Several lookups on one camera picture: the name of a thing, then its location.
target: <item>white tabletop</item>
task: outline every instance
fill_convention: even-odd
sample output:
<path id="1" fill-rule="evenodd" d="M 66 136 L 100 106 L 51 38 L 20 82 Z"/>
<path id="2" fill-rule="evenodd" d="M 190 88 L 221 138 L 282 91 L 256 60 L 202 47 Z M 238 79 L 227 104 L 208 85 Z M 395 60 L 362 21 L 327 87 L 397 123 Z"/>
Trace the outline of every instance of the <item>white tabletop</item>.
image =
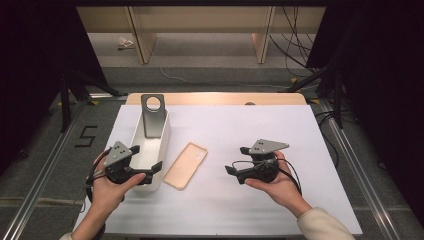
<path id="1" fill-rule="evenodd" d="M 296 218 L 265 193 L 239 185 L 225 165 L 250 160 L 240 147 L 256 140 L 289 143 L 283 152 L 295 167 L 303 196 L 362 234 L 309 106 L 167 106 L 171 123 L 165 173 L 188 142 L 208 155 L 183 191 L 162 182 L 155 192 L 129 191 L 106 223 L 106 233 L 156 237 L 300 235 Z M 106 147 L 129 146 L 141 106 L 124 105 Z M 80 214 L 77 225 L 85 216 Z"/>

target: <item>white sleeve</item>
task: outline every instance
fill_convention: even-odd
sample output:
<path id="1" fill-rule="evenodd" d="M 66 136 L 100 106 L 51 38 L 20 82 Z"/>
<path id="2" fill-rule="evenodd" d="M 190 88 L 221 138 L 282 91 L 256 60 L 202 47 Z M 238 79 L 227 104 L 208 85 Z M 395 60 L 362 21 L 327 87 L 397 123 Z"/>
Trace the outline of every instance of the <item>white sleeve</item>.
<path id="1" fill-rule="evenodd" d="M 59 240 L 72 240 L 71 233 L 63 235 Z"/>
<path id="2" fill-rule="evenodd" d="M 297 220 L 302 234 L 309 240 L 352 240 L 349 230 L 322 208 L 312 208 Z"/>

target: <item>person's right hand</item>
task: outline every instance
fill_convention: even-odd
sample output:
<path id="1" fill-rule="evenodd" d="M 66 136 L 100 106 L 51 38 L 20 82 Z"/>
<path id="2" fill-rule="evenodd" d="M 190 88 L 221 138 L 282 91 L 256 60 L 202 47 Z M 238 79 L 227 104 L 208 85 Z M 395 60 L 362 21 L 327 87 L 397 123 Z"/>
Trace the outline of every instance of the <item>person's right hand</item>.
<path id="1" fill-rule="evenodd" d="M 282 152 L 275 151 L 274 153 L 277 159 L 285 159 Z M 282 170 L 291 174 L 290 168 L 285 161 L 279 160 L 278 162 Z M 245 184 L 266 192 L 276 203 L 289 209 L 296 218 L 311 209 L 311 206 L 300 195 L 292 180 L 283 173 L 278 173 L 275 180 L 270 183 L 249 178 L 246 179 Z"/>

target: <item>phone case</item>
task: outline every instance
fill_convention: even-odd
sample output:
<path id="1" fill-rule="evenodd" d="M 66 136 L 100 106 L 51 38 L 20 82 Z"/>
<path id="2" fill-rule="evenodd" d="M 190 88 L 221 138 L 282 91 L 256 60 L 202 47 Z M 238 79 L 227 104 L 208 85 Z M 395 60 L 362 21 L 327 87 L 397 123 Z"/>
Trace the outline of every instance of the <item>phone case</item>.
<path id="1" fill-rule="evenodd" d="M 178 190 L 183 190 L 207 153 L 206 148 L 189 142 L 169 168 L 163 181 Z"/>

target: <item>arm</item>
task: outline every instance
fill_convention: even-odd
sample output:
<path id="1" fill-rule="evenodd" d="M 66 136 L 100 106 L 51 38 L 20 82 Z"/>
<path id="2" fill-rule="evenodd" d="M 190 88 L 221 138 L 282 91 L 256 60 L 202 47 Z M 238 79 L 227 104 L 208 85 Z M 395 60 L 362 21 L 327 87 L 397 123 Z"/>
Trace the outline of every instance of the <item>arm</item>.
<path id="1" fill-rule="evenodd" d="M 103 158 L 97 170 L 104 170 Z M 64 235 L 61 240 L 93 239 L 102 228 L 109 215 L 119 206 L 125 193 L 141 182 L 146 175 L 137 174 L 123 184 L 114 184 L 106 177 L 100 177 L 93 183 L 93 201 L 84 219 L 74 232 Z"/>
<path id="2" fill-rule="evenodd" d="M 275 156 L 285 159 L 277 151 Z M 279 161 L 279 167 L 290 173 L 285 161 Z M 257 179 L 246 179 L 246 185 L 267 193 L 276 203 L 286 207 L 298 219 L 300 231 L 307 239 L 354 239 L 349 231 L 337 219 L 320 208 L 312 208 L 300 195 L 294 183 L 286 175 L 279 173 L 271 183 Z"/>

